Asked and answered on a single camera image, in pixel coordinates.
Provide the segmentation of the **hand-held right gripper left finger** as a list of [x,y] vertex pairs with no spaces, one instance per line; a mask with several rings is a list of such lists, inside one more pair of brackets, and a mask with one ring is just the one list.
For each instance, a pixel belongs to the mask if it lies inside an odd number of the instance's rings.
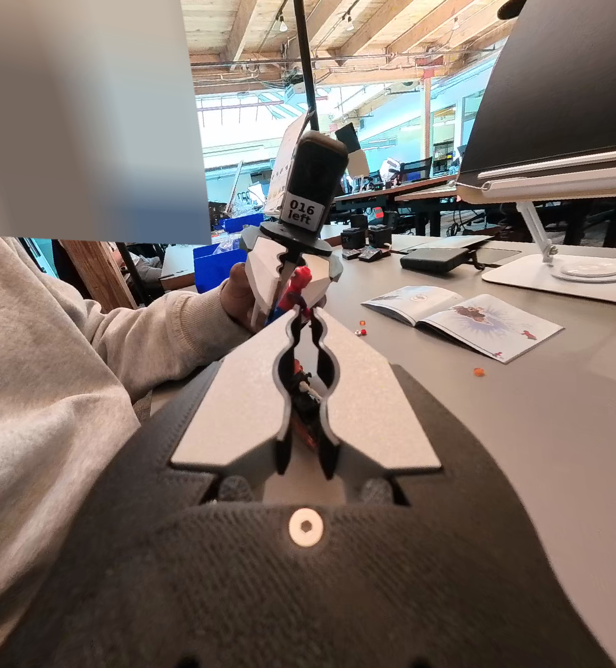
[[243,477],[252,488],[287,471],[291,400],[301,313],[295,308],[226,355],[170,457],[180,470]]

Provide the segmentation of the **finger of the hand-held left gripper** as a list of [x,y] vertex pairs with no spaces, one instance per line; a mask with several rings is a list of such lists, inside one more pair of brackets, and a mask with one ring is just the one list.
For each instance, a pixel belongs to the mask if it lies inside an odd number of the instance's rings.
[[260,332],[269,323],[287,288],[290,278],[290,263],[287,250],[256,250],[248,252],[245,272],[253,291],[254,304],[250,324],[254,333]]
[[303,290],[303,297],[307,306],[312,309],[325,297],[330,284],[338,280],[338,258],[329,256],[304,254],[299,267],[307,266],[312,273],[312,281]]

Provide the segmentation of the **blue red lego minifigure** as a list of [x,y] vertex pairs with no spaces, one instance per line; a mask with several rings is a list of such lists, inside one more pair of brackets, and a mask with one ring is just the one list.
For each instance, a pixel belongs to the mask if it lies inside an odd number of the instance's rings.
[[303,321],[307,321],[311,316],[311,309],[307,306],[303,297],[303,290],[312,281],[312,273],[309,267],[297,267],[292,273],[287,286],[282,290],[277,304],[270,313],[266,324],[270,324],[285,313],[292,311],[295,306],[300,309]]

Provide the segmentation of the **lego motorcycle model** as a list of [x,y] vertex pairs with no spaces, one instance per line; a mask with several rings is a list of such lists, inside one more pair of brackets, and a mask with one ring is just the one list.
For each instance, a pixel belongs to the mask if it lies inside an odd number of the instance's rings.
[[295,439],[316,454],[321,396],[312,387],[311,379],[312,373],[306,372],[299,360],[294,359],[291,376],[286,382],[291,403],[290,427]]

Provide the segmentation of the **lego instruction booklet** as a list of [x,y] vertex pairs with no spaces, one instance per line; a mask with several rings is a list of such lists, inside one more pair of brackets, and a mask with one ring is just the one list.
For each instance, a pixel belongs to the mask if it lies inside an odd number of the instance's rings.
[[500,363],[564,330],[488,294],[469,299],[440,287],[404,286],[361,303],[415,329],[431,329]]

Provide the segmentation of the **person's left forearm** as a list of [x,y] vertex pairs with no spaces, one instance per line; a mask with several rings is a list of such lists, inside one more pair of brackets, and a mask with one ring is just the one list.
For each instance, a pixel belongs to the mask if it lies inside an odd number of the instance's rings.
[[158,385],[219,360],[251,336],[224,312],[222,284],[203,294],[174,291],[148,307],[108,314],[86,300],[79,329],[137,401]]

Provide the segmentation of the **person's left hand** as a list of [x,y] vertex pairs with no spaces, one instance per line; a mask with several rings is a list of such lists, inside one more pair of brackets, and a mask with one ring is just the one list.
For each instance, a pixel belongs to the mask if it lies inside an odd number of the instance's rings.
[[255,297],[248,281],[245,263],[236,263],[220,291],[220,303],[228,317],[249,333],[255,333],[253,308]]

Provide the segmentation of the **blue plastic bin white tag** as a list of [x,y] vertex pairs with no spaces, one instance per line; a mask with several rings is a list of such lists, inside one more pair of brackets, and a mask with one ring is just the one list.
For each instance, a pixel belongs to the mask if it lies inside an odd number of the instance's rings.
[[236,263],[246,262],[247,251],[243,248],[238,253],[221,255],[212,255],[213,250],[214,245],[193,249],[194,286],[199,294],[220,286],[229,278],[230,269]]
[[263,221],[264,214],[257,212],[233,218],[223,218],[220,219],[220,224],[227,234],[235,234],[242,232],[246,227],[259,227]]

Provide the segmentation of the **wooden desk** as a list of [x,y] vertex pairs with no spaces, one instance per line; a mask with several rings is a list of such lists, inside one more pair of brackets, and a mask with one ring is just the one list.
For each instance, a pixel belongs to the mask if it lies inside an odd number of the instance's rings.
[[413,216],[415,234],[422,237],[440,237],[442,213],[455,213],[461,200],[453,185],[443,185],[396,196],[397,210],[408,210]]
[[457,175],[452,174],[416,182],[404,182],[401,185],[380,190],[367,190],[356,194],[338,196],[333,200],[333,208],[339,213],[366,208],[384,208],[394,204],[401,196],[409,196],[439,186],[454,185],[456,179]]

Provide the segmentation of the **long black pole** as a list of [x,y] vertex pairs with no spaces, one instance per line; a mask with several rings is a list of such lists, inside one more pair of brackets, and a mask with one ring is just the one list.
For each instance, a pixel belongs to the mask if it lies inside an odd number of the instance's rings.
[[311,48],[307,31],[304,1],[293,1],[296,20],[296,38],[303,73],[303,83],[306,103],[309,107],[308,119],[313,131],[319,132],[319,117],[317,113],[317,99],[315,96],[314,79],[312,74]]

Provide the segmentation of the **black charger box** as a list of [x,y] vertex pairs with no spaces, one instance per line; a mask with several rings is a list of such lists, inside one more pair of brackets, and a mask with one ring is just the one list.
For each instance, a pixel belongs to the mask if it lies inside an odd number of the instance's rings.
[[466,248],[420,247],[402,255],[400,265],[403,269],[441,275],[453,271],[470,261],[471,252]]

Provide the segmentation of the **wooden pillar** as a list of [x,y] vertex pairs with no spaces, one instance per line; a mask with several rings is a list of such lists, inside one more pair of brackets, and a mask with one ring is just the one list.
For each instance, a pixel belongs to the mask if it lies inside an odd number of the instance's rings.
[[137,308],[109,245],[103,241],[61,240],[91,298],[104,313]]

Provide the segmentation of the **black desk mat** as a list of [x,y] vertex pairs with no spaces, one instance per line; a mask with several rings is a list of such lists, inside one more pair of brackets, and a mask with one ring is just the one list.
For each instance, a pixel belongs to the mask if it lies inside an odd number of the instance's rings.
[[502,266],[521,252],[504,248],[479,247],[470,253],[471,263],[486,268]]

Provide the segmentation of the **person's grey hoodie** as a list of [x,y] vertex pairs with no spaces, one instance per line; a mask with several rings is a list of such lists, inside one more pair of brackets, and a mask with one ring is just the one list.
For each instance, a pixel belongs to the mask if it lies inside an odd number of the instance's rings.
[[0,237],[0,644],[96,477],[138,426],[83,333],[94,305]]

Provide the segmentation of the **white metal stand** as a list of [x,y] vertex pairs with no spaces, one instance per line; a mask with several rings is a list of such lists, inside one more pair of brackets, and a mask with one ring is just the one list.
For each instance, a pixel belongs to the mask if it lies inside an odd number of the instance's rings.
[[547,238],[531,203],[535,198],[616,196],[616,167],[523,178],[489,177],[482,190],[490,199],[516,204],[539,249],[539,254],[525,255],[485,272],[484,281],[616,303],[616,259],[560,253]]

